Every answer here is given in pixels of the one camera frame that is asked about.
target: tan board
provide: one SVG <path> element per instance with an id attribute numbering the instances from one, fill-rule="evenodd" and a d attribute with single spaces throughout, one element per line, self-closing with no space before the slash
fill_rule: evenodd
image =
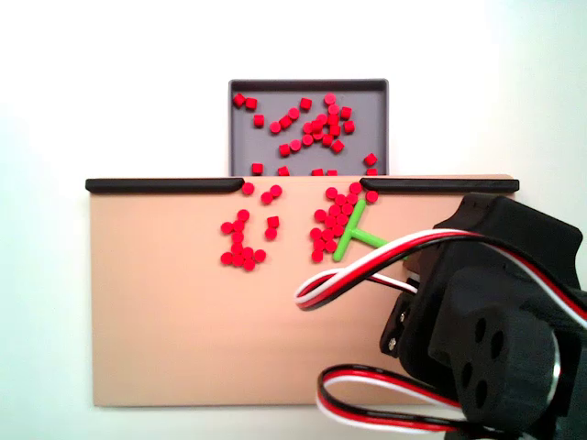
<path id="1" fill-rule="evenodd" d="M 310 259 L 313 213 L 324 191 L 352 177 L 247 178 L 230 194 L 91 195 L 94 403 L 99 406 L 297 404 L 314 402 L 318 373 L 356 362 L 402 371 L 380 353 L 397 292 L 362 283 L 327 306 L 301 312 L 295 289 L 337 265 Z M 261 192 L 279 183 L 269 206 Z M 460 194 L 382 195 L 360 227 L 394 239 L 449 217 Z M 251 212 L 245 245 L 267 251 L 254 271 L 224 267 L 230 238 L 220 225 Z M 263 237 L 278 215 L 279 235 Z M 345 266 L 371 248 L 351 242 Z M 385 274 L 405 279 L 400 265 Z M 410 403 L 389 391 L 343 390 L 353 402 Z"/>

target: black edge strip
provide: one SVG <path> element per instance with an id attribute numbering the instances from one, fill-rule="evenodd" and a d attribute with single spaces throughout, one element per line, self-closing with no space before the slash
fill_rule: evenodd
<path id="1" fill-rule="evenodd" d="M 242 177 L 215 179 L 87 179 L 85 189 L 93 194 L 181 194 L 233 193 Z"/>
<path id="2" fill-rule="evenodd" d="M 387 87 L 387 80 L 365 79 L 365 80 L 232 80 L 228 89 L 233 93 L 237 92 L 343 92 L 384 90 Z"/>
<path id="3" fill-rule="evenodd" d="M 363 177 L 360 183 L 379 193 L 515 193 L 517 179 L 381 179 Z"/>

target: white background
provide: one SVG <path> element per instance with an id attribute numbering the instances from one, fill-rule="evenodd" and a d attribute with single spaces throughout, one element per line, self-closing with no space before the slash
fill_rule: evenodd
<path id="1" fill-rule="evenodd" d="M 230 79 L 384 77 L 391 173 L 509 173 L 587 231 L 586 18 L 584 1 L 0 1 L 0 437 L 389 438 L 313 408 L 94 408 L 84 179 L 227 175 Z"/>

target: red game piece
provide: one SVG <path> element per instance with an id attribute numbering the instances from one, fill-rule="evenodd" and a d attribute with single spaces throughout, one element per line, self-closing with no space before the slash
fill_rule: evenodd
<path id="1" fill-rule="evenodd" d="M 279 146 L 279 154 L 282 155 L 282 158 L 287 158 L 290 155 L 290 146 L 287 144 L 281 144 Z"/>
<path id="2" fill-rule="evenodd" d="M 334 233 L 334 237 L 342 237 L 342 235 L 345 233 L 345 228 L 341 225 L 334 225 L 332 227 L 332 232 Z"/>
<path id="3" fill-rule="evenodd" d="M 312 137 L 312 135 L 303 135 L 302 136 L 302 143 L 309 147 L 314 143 L 314 138 Z"/>
<path id="4" fill-rule="evenodd" d="M 328 114 L 329 115 L 338 115 L 338 105 L 332 104 L 328 106 Z"/>
<path id="5" fill-rule="evenodd" d="M 273 121 L 269 124 L 269 130 L 276 135 L 277 133 L 279 133 L 280 131 L 282 131 L 282 125 L 277 122 L 277 121 Z"/>
<path id="6" fill-rule="evenodd" d="M 252 259 L 253 258 L 253 248 L 247 246 L 244 249 L 242 249 L 242 258 Z"/>
<path id="7" fill-rule="evenodd" d="M 328 131 L 332 136 L 340 136 L 340 126 L 330 126 L 330 130 Z"/>
<path id="8" fill-rule="evenodd" d="M 310 238 L 314 241 L 318 240 L 322 236 L 322 231 L 319 227 L 315 227 L 310 231 Z"/>
<path id="9" fill-rule="evenodd" d="M 245 107 L 249 110 L 255 110 L 257 108 L 257 100 L 255 98 L 247 98 L 245 101 Z"/>
<path id="10" fill-rule="evenodd" d="M 337 126 L 338 125 L 338 115 L 328 115 L 327 122 L 330 126 Z"/>
<path id="11" fill-rule="evenodd" d="M 337 215 L 337 223 L 341 226 L 345 226 L 349 222 L 349 217 L 344 214 Z"/>
<path id="12" fill-rule="evenodd" d="M 340 208 L 340 211 L 344 215 L 351 215 L 354 210 L 355 208 L 350 203 L 345 203 L 342 205 L 342 208 Z"/>
<path id="13" fill-rule="evenodd" d="M 220 261 L 222 261 L 222 264 L 228 265 L 232 264 L 232 258 L 232 252 L 225 252 L 220 256 Z"/>
<path id="14" fill-rule="evenodd" d="M 374 204 L 379 199 L 379 194 L 376 191 L 367 191 L 365 194 L 365 200 L 370 203 Z"/>
<path id="15" fill-rule="evenodd" d="M 249 220 L 249 217 L 250 217 L 250 213 L 246 209 L 241 209 L 240 211 L 237 212 L 237 219 L 240 220 L 241 222 L 246 222 L 247 220 Z"/>
<path id="16" fill-rule="evenodd" d="M 330 206 L 328 208 L 328 215 L 333 215 L 336 217 L 340 213 L 341 213 L 340 206 L 338 206 L 337 204 L 333 204 L 332 206 Z"/>
<path id="17" fill-rule="evenodd" d="M 263 164 L 262 163 L 253 163 L 250 166 L 250 171 L 255 175 L 260 175 L 263 173 Z"/>
<path id="18" fill-rule="evenodd" d="M 252 270 L 255 269 L 255 261 L 252 258 L 245 258 L 245 262 L 242 265 L 242 267 L 247 272 L 251 272 Z"/>
<path id="19" fill-rule="evenodd" d="M 300 111 L 297 108 L 292 107 L 290 108 L 290 111 L 287 112 L 287 115 L 290 117 L 290 119 L 295 121 L 298 117 L 300 117 Z"/>
<path id="20" fill-rule="evenodd" d="M 222 231 L 223 234 L 230 234 L 233 229 L 234 229 L 234 227 L 232 226 L 232 223 L 230 223 L 230 222 L 225 222 L 222 224 L 222 226 L 220 226 L 220 230 Z"/>
<path id="21" fill-rule="evenodd" d="M 324 220 L 324 224 L 327 227 L 333 227 L 337 223 L 337 218 L 333 217 L 332 215 L 327 215 L 327 218 Z"/>
<path id="22" fill-rule="evenodd" d="M 242 243 L 242 240 L 245 239 L 245 236 L 242 235 L 242 232 L 234 232 L 232 234 L 232 242 L 233 243 Z"/>
<path id="23" fill-rule="evenodd" d="M 334 232 L 332 229 L 325 229 L 322 231 L 322 239 L 324 241 L 328 242 L 328 240 L 331 240 L 332 238 L 334 238 Z"/>
<path id="24" fill-rule="evenodd" d="M 293 153 L 297 153 L 300 149 L 302 149 L 302 141 L 300 139 L 294 139 L 290 142 L 290 149 Z"/>
<path id="25" fill-rule="evenodd" d="M 232 224 L 232 227 L 234 228 L 235 232 L 242 232 L 245 228 L 245 222 L 237 220 L 235 223 Z"/>
<path id="26" fill-rule="evenodd" d="M 352 206 L 357 204 L 358 201 L 359 201 L 359 196 L 357 194 L 351 193 L 347 196 L 347 203 Z"/>
<path id="27" fill-rule="evenodd" d="M 232 102 L 235 103 L 238 108 L 242 107 L 242 105 L 245 104 L 245 101 L 245 97 L 240 93 L 235 94 L 235 97 L 232 98 Z"/>
<path id="28" fill-rule="evenodd" d="M 267 252 L 263 249 L 257 249 L 254 254 L 255 261 L 262 263 L 267 258 Z"/>
<path id="29" fill-rule="evenodd" d="M 263 115 L 255 115 L 253 117 L 253 125 L 256 128 L 262 128 L 265 125 L 265 116 L 263 116 Z"/>
<path id="30" fill-rule="evenodd" d="M 276 215 L 274 217 L 267 217 L 267 226 L 268 227 L 279 227 L 279 217 Z"/>
<path id="31" fill-rule="evenodd" d="M 271 195 L 272 195 L 274 198 L 277 198 L 277 197 L 279 197 L 280 195 L 282 195 L 282 193 L 283 193 L 283 190 L 282 190 L 282 187 L 281 187 L 281 186 L 279 186 L 279 185 L 273 185 L 273 186 L 272 186 L 272 187 L 269 189 L 269 192 L 271 193 Z"/>
<path id="32" fill-rule="evenodd" d="M 273 241 L 276 237 L 277 229 L 274 227 L 268 227 L 267 230 L 265 230 L 265 238 L 267 238 L 269 241 Z"/>
<path id="33" fill-rule="evenodd" d="M 320 133 L 322 132 L 322 127 L 324 124 L 321 124 L 318 121 L 312 121 L 312 133 Z"/>
<path id="34" fill-rule="evenodd" d="M 328 240 L 327 244 L 326 244 L 326 250 L 327 252 L 334 252 L 335 250 L 337 250 L 337 242 L 334 240 Z"/>
<path id="35" fill-rule="evenodd" d="M 345 148 L 345 144 L 338 139 L 335 140 L 334 143 L 330 146 L 330 149 L 332 149 L 335 154 L 338 154 L 340 151 L 342 151 L 343 148 Z"/>
<path id="36" fill-rule="evenodd" d="M 372 167 L 377 162 L 377 156 L 375 156 L 373 153 L 370 153 L 365 159 L 363 159 L 363 162 L 365 162 L 365 165 L 368 167 Z"/>
<path id="37" fill-rule="evenodd" d="M 347 197 L 345 197 L 345 194 L 339 194 L 334 199 L 334 203 L 337 204 L 338 206 L 342 206 L 346 202 L 347 202 Z"/>
<path id="38" fill-rule="evenodd" d="M 289 116 L 284 116 L 279 120 L 279 125 L 282 126 L 283 129 L 289 127 L 292 124 L 292 119 Z"/>
<path id="39" fill-rule="evenodd" d="M 239 268 L 243 265 L 243 263 L 245 262 L 245 259 L 242 258 L 242 255 L 235 255 L 232 258 L 232 265 Z"/>
<path id="40" fill-rule="evenodd" d="M 324 209 L 316 209 L 316 212 L 314 213 L 314 219 L 317 222 L 324 222 L 327 218 L 327 212 Z"/>
<path id="41" fill-rule="evenodd" d="M 351 114 L 352 114 L 352 108 L 350 108 L 350 107 L 342 107 L 340 109 L 340 118 L 341 119 L 349 119 Z"/>
<path id="42" fill-rule="evenodd" d="M 333 140 L 334 138 L 332 137 L 332 135 L 324 135 L 322 137 L 322 145 L 325 147 L 330 147 L 332 145 Z"/>
<path id="43" fill-rule="evenodd" d="M 361 191 L 363 191 L 363 185 L 361 185 L 359 181 L 354 181 L 349 186 L 349 191 L 353 194 L 359 194 Z"/>
<path id="44" fill-rule="evenodd" d="M 345 133 L 347 133 L 348 135 L 355 131 L 355 123 L 352 121 L 347 121 L 342 126 L 345 129 Z"/>
<path id="45" fill-rule="evenodd" d="M 323 259 L 324 253 L 321 250 L 315 250 L 314 252 L 312 252 L 312 261 L 314 261 L 314 263 L 319 263 Z"/>
<path id="46" fill-rule="evenodd" d="M 312 100 L 308 98 L 302 98 L 300 101 L 300 108 L 307 112 L 310 108 L 312 108 Z"/>
<path id="47" fill-rule="evenodd" d="M 338 191 L 334 186 L 331 186 L 326 191 L 327 199 L 334 200 L 337 198 Z"/>
<path id="48" fill-rule="evenodd" d="M 246 181 L 242 184 L 242 188 L 240 190 L 245 195 L 251 195 L 255 191 L 255 185 L 253 185 L 250 181 Z"/>
<path id="49" fill-rule="evenodd" d="M 324 104 L 332 105 L 337 101 L 337 97 L 333 93 L 327 93 L 324 95 Z"/>
<path id="50" fill-rule="evenodd" d="M 242 243 L 235 243 L 230 247 L 230 251 L 235 255 L 240 255 L 242 253 Z"/>
<path id="51" fill-rule="evenodd" d="M 318 240 L 314 240 L 314 250 L 324 250 L 325 247 L 325 242 L 322 238 L 319 238 Z"/>
<path id="52" fill-rule="evenodd" d="M 260 200 L 263 202 L 263 204 L 270 204 L 273 201 L 273 196 L 270 192 L 264 192 L 260 195 Z"/>

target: black wire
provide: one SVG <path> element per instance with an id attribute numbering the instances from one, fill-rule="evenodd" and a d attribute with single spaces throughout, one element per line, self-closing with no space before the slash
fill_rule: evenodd
<path id="1" fill-rule="evenodd" d="M 409 249 L 405 250 L 404 252 L 401 252 L 400 254 L 396 255 L 395 257 L 392 257 L 392 258 L 389 258 L 389 259 L 383 261 L 382 263 L 378 264 L 373 269 L 368 270 L 367 272 L 363 273 L 362 275 L 360 275 L 356 279 L 349 281 L 347 284 L 341 286 L 340 289 L 335 291 L 333 294 L 328 295 L 328 297 L 325 298 L 324 300 L 317 302 L 316 304 L 307 306 L 302 310 L 311 311 L 311 310 L 317 309 L 319 307 L 322 307 L 323 305 L 326 305 L 326 304 L 330 303 L 331 301 L 336 300 L 344 292 L 352 289 L 353 287 L 355 287 L 357 284 L 359 284 L 360 282 L 362 282 L 366 278 L 369 278 L 372 274 L 377 273 L 380 270 L 385 269 L 387 266 L 394 264 L 396 261 L 399 261 L 400 259 L 408 257 L 408 256 L 410 256 L 420 250 L 430 248 L 434 245 L 439 245 L 441 243 L 451 242 L 451 241 L 452 242 L 454 242 L 454 241 L 470 241 L 470 242 L 486 243 L 486 244 L 494 245 L 499 248 L 503 248 L 503 249 L 509 250 L 510 252 L 513 252 L 518 257 L 521 257 L 521 258 L 525 259 L 527 262 L 529 262 L 530 264 L 536 266 L 542 273 L 544 273 L 544 275 L 546 275 L 548 277 L 548 279 L 558 289 L 563 291 L 569 299 L 571 299 L 583 311 L 585 310 L 585 308 L 584 308 L 585 306 L 582 303 L 579 296 L 574 291 L 570 291 L 564 284 L 562 284 L 560 281 L 558 281 L 556 279 L 556 277 L 554 275 L 552 275 L 552 273 L 548 269 L 546 269 L 544 266 L 542 266 L 542 264 L 538 263 L 531 255 L 529 255 L 525 251 L 518 249 L 517 247 L 507 243 L 506 241 L 503 241 L 499 238 L 493 238 L 490 236 L 442 236 L 442 237 L 434 238 L 430 241 L 427 241 L 426 243 L 421 243 L 419 245 L 415 245 L 415 246 L 410 247 Z"/>
<path id="2" fill-rule="evenodd" d="M 419 424 L 435 424 L 437 426 L 447 427 L 447 428 L 454 428 L 466 431 L 468 433 L 473 433 L 476 435 L 483 435 L 486 438 L 499 438 L 496 435 L 500 435 L 501 433 L 496 433 L 494 431 L 490 431 L 484 428 L 479 423 L 472 423 L 466 422 L 461 420 L 450 420 L 441 417 L 433 417 L 427 415 L 418 415 L 418 414 L 409 414 L 405 412 L 389 412 L 389 411 L 380 411 L 380 410 L 371 410 L 368 408 L 362 408 L 355 405 L 350 405 L 343 401 L 340 401 L 336 397 L 334 397 L 330 392 L 328 392 L 327 388 L 324 385 L 324 377 L 330 373 L 346 370 L 346 369 L 358 369 L 366 372 L 378 373 L 384 376 L 389 377 L 390 379 L 400 379 L 402 381 L 411 383 L 416 385 L 418 388 L 434 392 L 435 394 L 440 395 L 438 391 L 434 390 L 433 388 L 424 385 L 420 382 L 417 382 L 413 379 L 407 378 L 400 374 L 393 373 L 386 369 L 382 368 L 375 368 L 369 367 L 367 365 L 361 364 L 341 364 L 336 365 L 334 367 L 327 368 L 323 370 L 320 375 L 318 376 L 318 392 L 319 394 L 332 406 L 345 411 L 347 413 L 352 413 L 359 416 L 365 417 L 374 417 L 383 420 L 395 420 L 395 421 L 403 421 L 403 422 L 413 422 Z"/>

